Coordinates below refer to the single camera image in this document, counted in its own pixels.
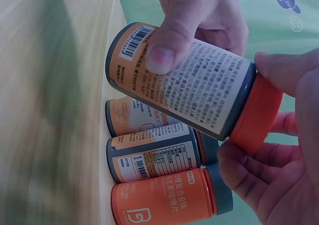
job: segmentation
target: red bottle cap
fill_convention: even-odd
[[[256,153],[273,125],[282,98],[281,90],[257,74],[229,140],[248,153]]]

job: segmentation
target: plastic bottle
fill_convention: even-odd
[[[129,96],[106,101],[105,115],[112,137],[179,122]]]
[[[218,140],[255,153],[279,110],[283,93],[256,72],[255,64],[194,39],[188,55],[166,75],[145,66],[156,27],[132,23],[113,40],[106,77],[114,88]]]
[[[218,141],[176,123],[109,139],[106,157],[117,183],[174,174],[217,162]]]
[[[232,192],[218,164],[115,185],[111,207],[117,225],[183,225],[232,211]]]

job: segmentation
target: gray bottle cap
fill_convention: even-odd
[[[218,141],[207,134],[200,133],[203,142],[206,162],[204,165],[211,165],[218,162],[217,150],[219,148]]]
[[[233,195],[224,183],[220,173],[219,164],[206,166],[211,177],[217,203],[217,215],[225,214],[233,210]]]

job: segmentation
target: wooden surface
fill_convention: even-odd
[[[106,44],[118,0],[0,0],[0,224],[113,225]]]

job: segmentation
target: green fabric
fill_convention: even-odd
[[[146,22],[159,26],[164,14],[158,0],[120,0],[127,22]],[[254,59],[256,51],[298,54],[319,47],[319,0],[289,0],[283,8],[277,0],[239,0],[248,27],[246,57]],[[295,100],[285,96],[281,110],[295,109]],[[297,139],[270,134],[268,142],[297,144]],[[234,210],[194,225],[260,224],[251,209],[235,194]]]

